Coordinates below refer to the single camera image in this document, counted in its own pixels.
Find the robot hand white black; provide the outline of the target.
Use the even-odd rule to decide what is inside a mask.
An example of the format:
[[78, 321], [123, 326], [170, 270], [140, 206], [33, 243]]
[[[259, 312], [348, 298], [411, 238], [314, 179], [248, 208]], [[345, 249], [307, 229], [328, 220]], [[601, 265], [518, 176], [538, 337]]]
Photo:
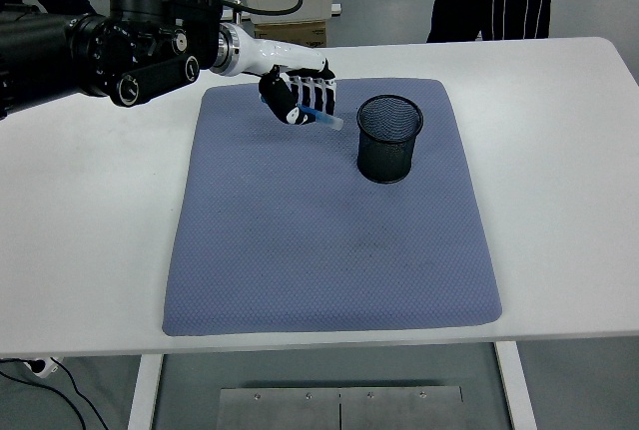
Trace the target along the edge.
[[334, 73], [313, 48], [253, 38], [241, 26], [224, 23], [211, 70], [227, 77], [258, 77], [262, 101], [285, 124], [342, 127], [342, 119], [334, 115]]

